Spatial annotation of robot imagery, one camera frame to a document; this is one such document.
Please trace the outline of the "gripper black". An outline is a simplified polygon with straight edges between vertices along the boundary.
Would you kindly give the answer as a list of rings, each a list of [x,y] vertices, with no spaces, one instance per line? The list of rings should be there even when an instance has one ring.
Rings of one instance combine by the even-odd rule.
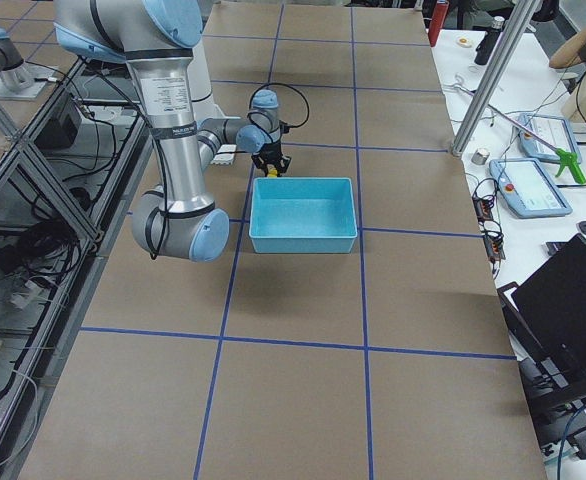
[[[277,168],[279,175],[287,173],[292,158],[283,155],[280,142],[265,144],[257,155],[251,156],[257,170],[265,173],[265,168]]]

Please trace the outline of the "person's forearm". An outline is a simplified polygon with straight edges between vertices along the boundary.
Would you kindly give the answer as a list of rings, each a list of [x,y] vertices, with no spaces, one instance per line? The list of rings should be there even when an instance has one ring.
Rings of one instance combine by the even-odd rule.
[[[567,40],[549,59],[552,69],[564,69],[586,63],[586,30]]]

